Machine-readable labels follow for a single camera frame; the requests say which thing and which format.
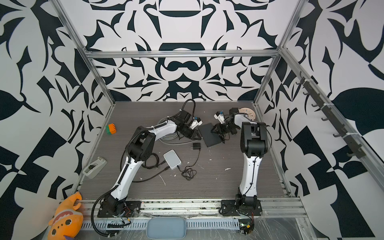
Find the black switch box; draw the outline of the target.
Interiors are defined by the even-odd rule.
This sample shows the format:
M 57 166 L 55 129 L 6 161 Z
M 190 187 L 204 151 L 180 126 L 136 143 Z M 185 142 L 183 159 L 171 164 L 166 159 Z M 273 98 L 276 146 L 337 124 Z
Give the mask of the black switch box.
M 212 133 L 211 130 L 214 128 L 212 123 L 207 123 L 198 127 L 202 139 L 204 140 L 207 148 L 222 143 L 221 138 L 217 133 Z

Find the white network switch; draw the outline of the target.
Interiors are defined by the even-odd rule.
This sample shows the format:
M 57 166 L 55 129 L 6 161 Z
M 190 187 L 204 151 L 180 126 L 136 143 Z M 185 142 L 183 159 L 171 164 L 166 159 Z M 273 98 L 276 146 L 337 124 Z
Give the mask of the white network switch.
M 170 169 L 173 170 L 182 164 L 181 159 L 174 150 L 170 150 L 163 155 Z

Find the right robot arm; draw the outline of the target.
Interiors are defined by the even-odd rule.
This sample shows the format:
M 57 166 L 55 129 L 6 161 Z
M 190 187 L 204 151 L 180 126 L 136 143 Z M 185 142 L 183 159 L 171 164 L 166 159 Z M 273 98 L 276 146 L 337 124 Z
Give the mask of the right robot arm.
M 214 118 L 219 121 L 211 132 L 225 142 L 226 134 L 237 134 L 241 131 L 240 149 L 244 156 L 242 181 L 235 197 L 235 206 L 257 208 L 257 181 L 263 156 L 269 150 L 268 131 L 265 123 L 255 121 L 251 112 L 241 112 L 231 108 L 226 116 L 222 111 L 216 112 Z

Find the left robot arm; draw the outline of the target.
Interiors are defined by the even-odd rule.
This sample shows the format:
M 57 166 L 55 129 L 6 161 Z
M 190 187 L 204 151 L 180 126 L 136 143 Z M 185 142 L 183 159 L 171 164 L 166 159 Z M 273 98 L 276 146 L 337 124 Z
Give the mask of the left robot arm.
M 113 188 L 101 197 L 103 210 L 109 210 L 117 215 L 124 208 L 129 188 L 140 166 L 151 156 L 155 142 L 166 135 L 181 133 L 184 137 L 193 140 L 201 140 L 197 129 L 203 121 L 193 117 L 188 112 L 181 110 L 175 116 L 167 117 L 163 122 L 152 126 L 139 126 L 124 152 L 125 163 Z

